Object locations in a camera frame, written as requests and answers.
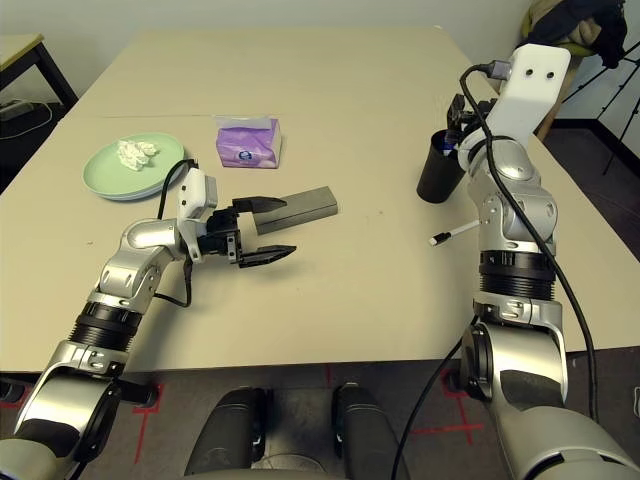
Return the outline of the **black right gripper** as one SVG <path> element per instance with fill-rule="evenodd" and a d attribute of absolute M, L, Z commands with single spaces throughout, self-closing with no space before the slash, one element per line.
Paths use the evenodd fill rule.
<path fill-rule="evenodd" d="M 486 118 L 496 103 L 495 98 L 478 102 L 480 114 L 470 106 L 463 94 L 456 94 L 447 110 L 447 133 L 465 136 L 480 127 L 480 117 Z"/>

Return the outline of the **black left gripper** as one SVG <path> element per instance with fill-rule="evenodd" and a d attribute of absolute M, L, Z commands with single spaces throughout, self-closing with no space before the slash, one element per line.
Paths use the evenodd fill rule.
<path fill-rule="evenodd" d="M 239 268 L 252 268 L 281 260 L 297 250 L 296 246 L 271 245 L 253 252 L 243 252 L 238 217 L 241 213 L 268 213 L 287 205 L 281 198 L 252 196 L 232 200 L 232 205 L 215 210 L 205 223 L 203 234 L 198 235 L 202 255 L 220 255 Z"/>

